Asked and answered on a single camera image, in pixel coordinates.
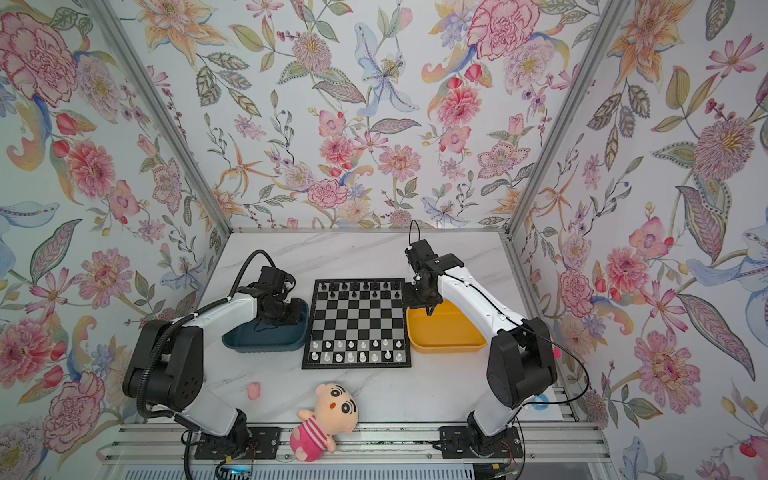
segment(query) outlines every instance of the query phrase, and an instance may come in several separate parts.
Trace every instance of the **pink eraser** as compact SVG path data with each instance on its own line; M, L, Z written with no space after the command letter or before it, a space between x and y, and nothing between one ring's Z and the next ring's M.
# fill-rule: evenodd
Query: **pink eraser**
M248 398L251 400L258 400L261 396L261 385L258 382L253 382L248 385Z

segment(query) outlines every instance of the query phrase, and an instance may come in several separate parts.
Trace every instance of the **plush toy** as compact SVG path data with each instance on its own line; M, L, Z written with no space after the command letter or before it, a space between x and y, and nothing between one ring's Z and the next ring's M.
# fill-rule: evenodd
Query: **plush toy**
M325 450L336 451L333 435L351 433L357 425L357 404L344 387L336 383L320 385L315 411L301 410L303 423L293 429L290 448L301 462L314 462Z

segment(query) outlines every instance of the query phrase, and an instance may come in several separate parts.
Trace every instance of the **white marble table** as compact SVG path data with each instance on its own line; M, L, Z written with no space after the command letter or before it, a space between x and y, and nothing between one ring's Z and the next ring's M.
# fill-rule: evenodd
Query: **white marble table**
M509 308L524 313L501 239L496 232L423 233L438 254L454 253L472 275ZM227 243L201 305L227 295L240 265L256 249L296 277L294 296L312 302L315 279L408 278L403 253L406 233L235 233ZM257 257L242 284L256 281ZM302 370L303 349L284 353L237 353L223 343L206 350L214 362L206 380L214 392L243 410L249 422L298 422L296 412L312 409L320 383L339 382L353 392L360 422L461 422L488 391L488 350L422 355L412 352L412 368ZM246 387L261 384L261 398L248 399Z

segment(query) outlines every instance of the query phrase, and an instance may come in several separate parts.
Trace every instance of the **floral wallpaper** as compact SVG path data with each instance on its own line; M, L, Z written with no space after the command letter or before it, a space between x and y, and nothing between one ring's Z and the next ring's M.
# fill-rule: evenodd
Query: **floral wallpaper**
M197 305L226 240L145 111L79 2L0 2L4 480L95 474L139 329Z
M157 87L247 230L501 227L601 13L598 0L112 6L144 63L164 66Z
M766 18L633 0L515 232L627 480L768 478Z

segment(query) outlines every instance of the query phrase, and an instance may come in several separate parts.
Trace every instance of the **black mounting plate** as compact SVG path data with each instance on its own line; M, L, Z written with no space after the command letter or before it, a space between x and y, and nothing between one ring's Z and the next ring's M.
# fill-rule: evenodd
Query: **black mounting plate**
M248 427L253 439L258 442L256 460L274 460L277 456L277 448L280 446L280 427ZM200 439L203 443L197 446L194 453L196 460L224 460L229 452L217 450L217 446L206 441L206 436ZM248 453L244 459L253 458L253 453Z
M518 430L508 427L498 442L496 442L484 455L478 455L470 446L469 427L440 427L440 450L443 458L507 458L509 450L502 445L502 441L509 445L514 458L523 458L523 448L520 444Z

